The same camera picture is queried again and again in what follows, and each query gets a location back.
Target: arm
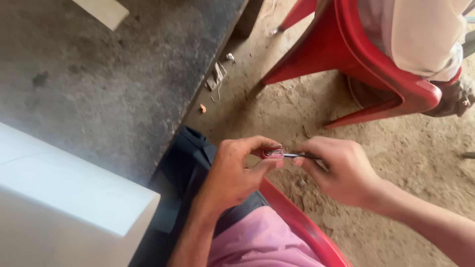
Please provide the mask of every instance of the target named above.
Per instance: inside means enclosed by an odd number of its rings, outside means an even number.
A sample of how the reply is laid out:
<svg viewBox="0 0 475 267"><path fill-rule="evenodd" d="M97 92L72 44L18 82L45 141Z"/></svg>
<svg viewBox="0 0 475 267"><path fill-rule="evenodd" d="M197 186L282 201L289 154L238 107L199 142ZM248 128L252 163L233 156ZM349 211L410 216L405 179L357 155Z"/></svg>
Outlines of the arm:
<svg viewBox="0 0 475 267"><path fill-rule="evenodd" d="M193 201L180 238L167 266L206 266L219 214Z"/></svg>
<svg viewBox="0 0 475 267"><path fill-rule="evenodd" d="M262 136L221 142L213 166L193 199L168 267L206 266L221 213L246 200L269 171L283 167L282 159L265 159L252 169L246 168L245 156L259 154L261 147L282 146Z"/></svg>
<svg viewBox="0 0 475 267"><path fill-rule="evenodd" d="M315 161L295 158L317 182L320 190L338 202L358 206L411 227L460 267L475 262L475 222L423 201L381 179L371 167L363 148L347 140L316 136L300 151L322 157L325 172Z"/></svg>
<svg viewBox="0 0 475 267"><path fill-rule="evenodd" d="M369 209L400 221L436 245L458 266L475 262L475 222L419 199L387 182Z"/></svg>

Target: wooden plank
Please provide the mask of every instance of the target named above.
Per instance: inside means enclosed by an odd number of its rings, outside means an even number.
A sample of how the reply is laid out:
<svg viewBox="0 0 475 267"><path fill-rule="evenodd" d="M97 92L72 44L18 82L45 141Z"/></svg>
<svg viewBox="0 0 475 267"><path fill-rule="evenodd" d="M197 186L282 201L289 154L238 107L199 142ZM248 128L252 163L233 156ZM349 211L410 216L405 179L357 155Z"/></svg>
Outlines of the wooden plank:
<svg viewBox="0 0 475 267"><path fill-rule="evenodd" d="M111 30L115 30L122 20L129 15L129 10L115 0L73 1Z"/></svg>

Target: red plastic chair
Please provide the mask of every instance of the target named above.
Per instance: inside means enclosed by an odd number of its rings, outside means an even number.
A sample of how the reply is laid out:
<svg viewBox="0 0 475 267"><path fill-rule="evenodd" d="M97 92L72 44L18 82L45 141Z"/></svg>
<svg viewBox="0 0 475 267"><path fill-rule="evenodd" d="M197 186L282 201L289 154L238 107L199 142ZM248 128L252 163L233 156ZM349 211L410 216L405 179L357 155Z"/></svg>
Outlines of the red plastic chair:
<svg viewBox="0 0 475 267"><path fill-rule="evenodd" d="M303 9L314 2L299 0L281 29L310 14L310 10ZM307 31L262 78L262 83L273 84L330 69L393 92L395 97L332 121L326 128L424 112L436 107L442 96L435 85L399 69L366 38L356 0L319 0Z"/></svg>
<svg viewBox="0 0 475 267"><path fill-rule="evenodd" d="M333 241L266 178L259 191L292 232L300 237L326 267L352 267Z"/></svg>

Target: fingernail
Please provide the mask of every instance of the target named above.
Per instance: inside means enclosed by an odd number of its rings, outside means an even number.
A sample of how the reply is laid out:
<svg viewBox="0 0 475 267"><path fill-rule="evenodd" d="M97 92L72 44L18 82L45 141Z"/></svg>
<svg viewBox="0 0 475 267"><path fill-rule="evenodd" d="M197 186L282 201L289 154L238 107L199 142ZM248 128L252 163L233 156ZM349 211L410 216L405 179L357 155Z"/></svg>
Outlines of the fingernail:
<svg viewBox="0 0 475 267"><path fill-rule="evenodd" d="M303 163L302 159L299 159L299 158L294 158L294 160L292 160L292 164L297 167L302 166L302 163Z"/></svg>
<svg viewBox="0 0 475 267"><path fill-rule="evenodd" d="M284 166L284 160L280 160L275 164L276 169L282 168L283 166Z"/></svg>

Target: small stone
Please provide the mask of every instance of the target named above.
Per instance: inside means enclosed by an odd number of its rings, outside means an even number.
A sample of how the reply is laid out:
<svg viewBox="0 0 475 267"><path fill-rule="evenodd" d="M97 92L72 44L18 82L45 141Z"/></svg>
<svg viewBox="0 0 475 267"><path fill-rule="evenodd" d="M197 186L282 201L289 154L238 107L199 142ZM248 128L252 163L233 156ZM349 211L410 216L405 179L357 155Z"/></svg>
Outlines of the small stone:
<svg viewBox="0 0 475 267"><path fill-rule="evenodd" d="M300 180L298 181L298 183L297 183L297 185L300 186L300 187L304 187L306 184L307 184L307 183L305 182L304 179L300 179Z"/></svg>

